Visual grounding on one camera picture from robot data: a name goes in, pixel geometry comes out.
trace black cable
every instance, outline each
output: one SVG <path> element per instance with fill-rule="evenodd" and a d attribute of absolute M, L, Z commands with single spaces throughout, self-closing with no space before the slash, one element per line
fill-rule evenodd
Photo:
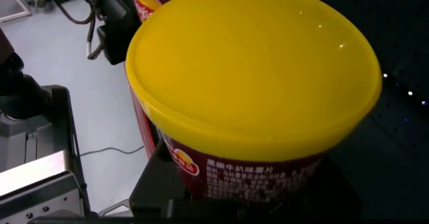
<path fill-rule="evenodd" d="M 95 17 L 95 8 L 97 7 L 97 1 L 98 0 L 90 0 L 92 1 L 92 5 L 91 6 L 91 12 L 89 13 L 88 17 L 82 21 L 78 21 L 76 19 L 73 19 L 73 17 L 65 10 L 65 8 L 63 8 L 63 6 L 61 5 L 61 3 L 58 0 L 54 0 L 55 4 L 57 4 L 58 8 L 60 8 L 61 12 L 73 23 L 75 24 L 80 24 L 80 25 L 84 25 L 84 24 L 88 24 L 90 23 L 93 18 Z"/>
<path fill-rule="evenodd" d="M 94 50 L 94 52 L 88 55 L 88 59 L 89 60 L 97 59 L 97 57 L 99 57 L 99 55 L 102 51 L 103 51 L 103 46 L 101 44 L 99 44 L 99 46 L 97 46 L 97 48 Z"/>
<path fill-rule="evenodd" d="M 121 152 L 121 153 L 123 153 L 123 154 L 134 154 L 134 153 L 136 153 L 137 151 L 141 150 L 142 148 L 144 148 L 144 146 L 141 146 L 140 148 L 137 148 L 136 150 L 133 150 L 133 151 L 131 151 L 131 152 L 125 152 L 125 151 L 120 150 L 120 149 L 117 149 L 117 148 L 108 147 L 108 148 L 104 148 L 104 149 L 102 149 L 102 150 L 95 150 L 95 151 L 89 151 L 89 152 L 87 152 L 87 153 L 83 153 L 83 154 L 81 154 L 81 155 L 80 155 L 80 157 L 87 156 L 87 155 L 89 155 L 89 154 L 96 154 L 96 153 L 104 152 L 104 151 L 106 151 L 106 150 L 116 150 L 116 151 Z"/>

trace gray floor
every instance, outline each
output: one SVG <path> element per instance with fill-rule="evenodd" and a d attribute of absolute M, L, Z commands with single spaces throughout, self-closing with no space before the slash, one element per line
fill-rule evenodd
<path fill-rule="evenodd" d="M 64 6 L 77 19 L 89 13 L 82 0 Z M 106 147 L 129 152 L 143 145 L 123 65 L 111 66 L 102 54 L 95 61 L 86 59 L 88 25 L 75 25 L 55 10 L 0 27 L 22 57 L 26 74 L 41 85 L 68 87 L 81 153 Z M 91 209 L 99 212 L 128 199 L 146 164 L 144 149 L 132 155 L 106 151 L 82 157 Z"/>

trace yellow lid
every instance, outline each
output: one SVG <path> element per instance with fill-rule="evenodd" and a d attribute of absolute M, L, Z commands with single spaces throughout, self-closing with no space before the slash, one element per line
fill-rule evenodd
<path fill-rule="evenodd" d="M 236 160 L 327 150 L 381 90 L 368 41 L 319 0 L 171 0 L 137 31 L 126 67 L 163 132 Z"/>

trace gray metal panel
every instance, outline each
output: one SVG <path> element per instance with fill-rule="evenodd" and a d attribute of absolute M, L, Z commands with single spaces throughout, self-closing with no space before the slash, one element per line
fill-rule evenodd
<path fill-rule="evenodd" d="M 37 138 L 33 137 L 27 140 L 27 149 L 25 150 L 25 162 L 31 162 L 36 159 Z"/>
<path fill-rule="evenodd" d="M 67 151 L 64 150 L 0 173 L 0 203 L 3 196 L 71 171 L 69 163 Z"/>
<path fill-rule="evenodd" d="M 34 205 L 31 208 L 25 209 L 19 213 L 8 216 L 4 219 L 0 219 L 0 223 L 22 224 L 27 223 L 36 217 L 49 215 L 51 213 L 52 216 L 60 216 L 58 214 L 60 211 L 70 211 L 71 213 L 83 217 L 83 212 L 81 211 L 80 193 L 77 188 L 46 202 Z"/>
<path fill-rule="evenodd" d="M 48 205 L 49 211 L 43 210 L 47 203 L 54 203 L 54 205 Z M 67 210 L 83 215 L 81 205 L 78 183 L 72 173 L 65 172 L 55 178 L 32 185 L 31 188 L 21 189 L 0 199 L 0 220 L 14 221 L 11 217 L 17 216 L 19 220 L 22 220 L 22 217 L 28 213 L 37 217 L 58 210 Z"/>
<path fill-rule="evenodd" d="M 14 168 L 25 162 L 25 140 L 27 135 L 20 133 L 12 137 L 0 135 L 0 154 L 13 158 L 0 158 L 0 172 Z"/>

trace metal machine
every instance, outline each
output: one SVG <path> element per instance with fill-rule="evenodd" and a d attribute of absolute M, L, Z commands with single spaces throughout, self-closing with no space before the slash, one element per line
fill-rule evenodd
<path fill-rule="evenodd" d="M 41 87 L 0 29 L 0 222 L 90 213 L 70 95 Z"/>

